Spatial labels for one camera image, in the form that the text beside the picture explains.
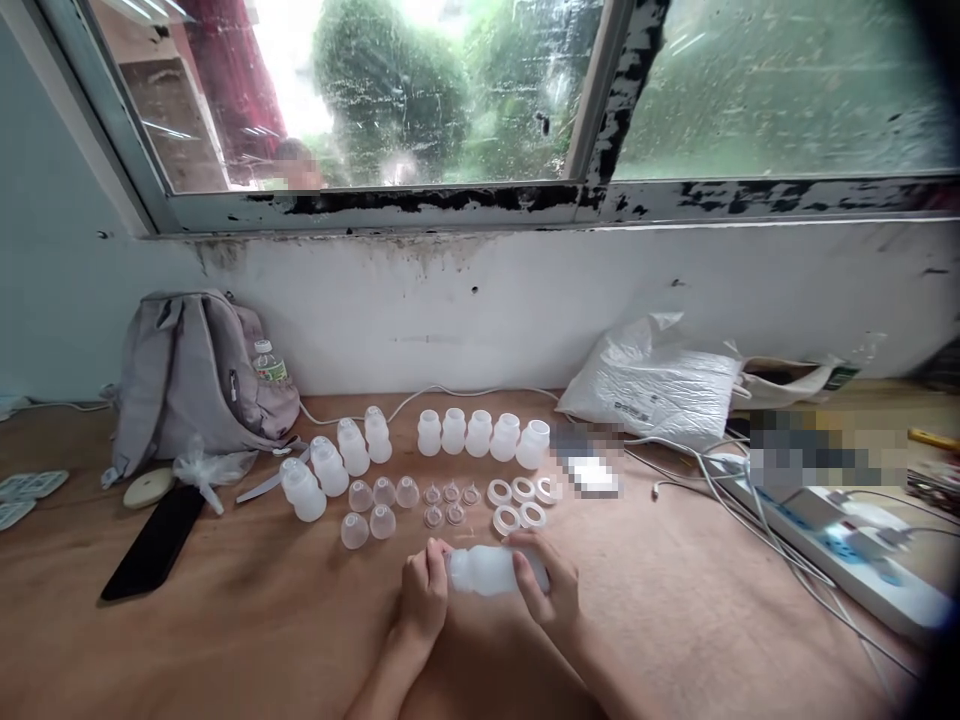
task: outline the bottle label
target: bottle label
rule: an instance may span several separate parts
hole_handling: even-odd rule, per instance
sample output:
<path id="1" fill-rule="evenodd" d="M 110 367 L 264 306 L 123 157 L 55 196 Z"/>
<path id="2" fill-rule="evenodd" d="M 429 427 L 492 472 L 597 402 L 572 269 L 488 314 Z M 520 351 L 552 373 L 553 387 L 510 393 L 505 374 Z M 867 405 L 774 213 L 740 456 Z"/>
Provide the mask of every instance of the bottle label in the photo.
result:
<path id="1" fill-rule="evenodd" d="M 823 386 L 824 390 L 829 390 L 831 392 L 839 390 L 848 382 L 853 380 L 860 372 L 860 368 L 850 367 L 849 365 L 841 365 L 833 369 L 833 372 L 830 373 L 830 379 L 827 380 L 826 384 Z"/>
<path id="2" fill-rule="evenodd" d="M 281 360 L 276 365 L 271 365 L 268 368 L 257 368 L 257 375 L 260 376 L 261 380 L 266 380 L 267 382 L 279 382 L 280 380 L 286 380 L 286 363 Z"/>

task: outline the tree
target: tree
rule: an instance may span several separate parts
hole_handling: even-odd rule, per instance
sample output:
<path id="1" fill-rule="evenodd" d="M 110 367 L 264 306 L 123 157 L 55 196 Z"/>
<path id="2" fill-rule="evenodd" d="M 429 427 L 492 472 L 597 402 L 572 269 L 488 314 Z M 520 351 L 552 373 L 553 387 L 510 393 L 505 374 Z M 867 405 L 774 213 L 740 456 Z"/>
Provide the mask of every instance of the tree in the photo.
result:
<path id="1" fill-rule="evenodd" d="M 391 162 L 407 165 L 400 182 L 436 183 L 458 164 L 467 79 L 443 35 L 413 25 L 392 0 L 325 0 L 313 64 L 350 184 L 384 184 Z"/>

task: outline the backpack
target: backpack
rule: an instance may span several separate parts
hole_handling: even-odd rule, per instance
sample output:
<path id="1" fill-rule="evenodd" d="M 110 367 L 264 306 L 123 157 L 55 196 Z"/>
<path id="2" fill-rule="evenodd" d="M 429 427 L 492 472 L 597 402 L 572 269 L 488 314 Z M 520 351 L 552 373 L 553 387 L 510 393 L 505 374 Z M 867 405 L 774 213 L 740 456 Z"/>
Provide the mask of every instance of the backpack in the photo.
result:
<path id="1" fill-rule="evenodd" d="M 172 460 L 199 434 L 205 452 L 273 450 L 300 413 L 289 378 L 254 369 L 260 318 L 216 290 L 153 293 L 140 301 L 123 350 L 113 467 L 104 488 L 149 460 Z"/>

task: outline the human hand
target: human hand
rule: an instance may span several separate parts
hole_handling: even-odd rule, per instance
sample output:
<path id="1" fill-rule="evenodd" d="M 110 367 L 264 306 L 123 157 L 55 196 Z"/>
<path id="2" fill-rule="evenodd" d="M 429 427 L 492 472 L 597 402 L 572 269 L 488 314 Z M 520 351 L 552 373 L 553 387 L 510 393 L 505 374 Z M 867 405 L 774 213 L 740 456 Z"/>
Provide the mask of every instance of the human hand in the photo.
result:
<path id="1" fill-rule="evenodd" d="M 407 558 L 400 590 L 401 637 L 433 648 L 447 618 L 447 568 L 444 553 L 453 552 L 443 540 L 430 538 L 425 550 Z"/>
<path id="2" fill-rule="evenodd" d="M 537 584 L 530 561 L 523 553 L 513 553 L 513 571 L 530 615 L 554 642 L 572 635 L 580 621 L 580 572 L 576 565 L 563 557 L 547 537 L 535 529 L 517 530 L 507 535 L 503 543 L 512 548 L 533 551 L 547 569 L 550 591 L 544 594 Z"/>

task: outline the glass pane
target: glass pane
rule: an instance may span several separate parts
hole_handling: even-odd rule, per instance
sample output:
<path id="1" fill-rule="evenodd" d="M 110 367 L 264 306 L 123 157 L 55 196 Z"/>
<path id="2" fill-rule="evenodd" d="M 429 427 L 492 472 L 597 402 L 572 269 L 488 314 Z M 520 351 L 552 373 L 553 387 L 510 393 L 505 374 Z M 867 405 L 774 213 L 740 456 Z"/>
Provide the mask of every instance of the glass pane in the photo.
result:
<path id="1" fill-rule="evenodd" d="M 953 166 L 901 0 L 674 0 L 614 179 Z"/>
<path id="2" fill-rule="evenodd" d="M 562 177 L 603 0 L 90 0 L 175 193 Z"/>

